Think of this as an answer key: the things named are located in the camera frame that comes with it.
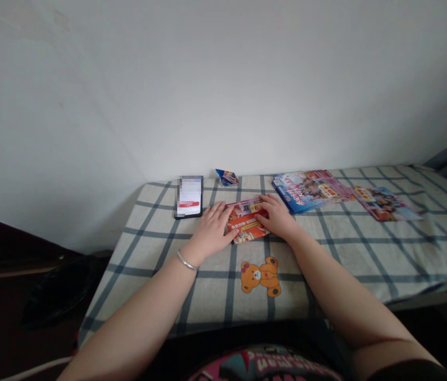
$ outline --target magazine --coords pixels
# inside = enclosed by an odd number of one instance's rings
[[[272,184],[292,214],[355,199],[352,190],[326,170],[275,175]]]
[[[357,200],[378,222],[422,220],[423,218],[384,187],[354,187]]]
[[[260,205],[261,203],[262,200],[257,197],[226,205],[227,208],[233,209],[229,222],[227,222],[229,231],[239,229],[239,234],[234,238],[233,243],[252,241],[270,233],[254,217],[256,214],[267,216],[267,212]]]

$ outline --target left hand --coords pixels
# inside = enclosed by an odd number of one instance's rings
[[[225,234],[232,209],[224,209],[223,201],[207,207],[192,238],[181,248],[181,255],[189,264],[199,267],[207,257],[222,250],[239,233],[238,229],[234,229]]]

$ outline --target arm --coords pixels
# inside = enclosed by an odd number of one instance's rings
[[[231,210],[224,203],[208,207],[195,234],[181,248],[183,258],[200,266],[222,250],[237,231],[224,235]],[[174,324],[195,280],[177,256],[141,287],[91,337],[59,377],[67,380],[135,379],[152,362]]]
[[[260,198],[269,218],[257,219],[292,247],[320,307],[353,348],[361,378],[403,360],[427,359],[438,364],[381,301],[297,224],[282,201],[271,195]]]

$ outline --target hand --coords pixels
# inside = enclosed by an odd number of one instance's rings
[[[263,215],[256,214],[255,218],[271,233],[288,240],[290,237],[293,238],[303,232],[296,220],[288,212],[287,206],[276,196],[268,194],[266,196],[260,195],[259,197],[263,201],[260,206],[269,213],[269,217],[266,218]]]
[[[207,207],[192,238],[181,248],[181,255],[189,264],[199,267],[204,259],[222,250],[238,234],[238,229],[225,234],[225,226],[232,209],[223,211],[224,209],[223,201],[212,208]]]

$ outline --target plaid sheet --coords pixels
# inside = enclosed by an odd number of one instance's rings
[[[420,213],[422,221],[376,222],[358,201],[295,216],[328,252],[382,302],[390,303],[447,283],[447,180],[426,167],[331,170],[344,185],[383,186]],[[205,181],[204,205],[276,193],[272,176],[244,176],[237,188]],[[191,237],[198,219],[175,220],[175,182],[144,185],[83,321],[89,337]],[[281,294],[258,286],[241,290],[243,261],[260,266],[277,258]],[[229,245],[204,262],[172,328],[172,335],[239,323],[306,318],[316,302],[290,247],[268,235]]]

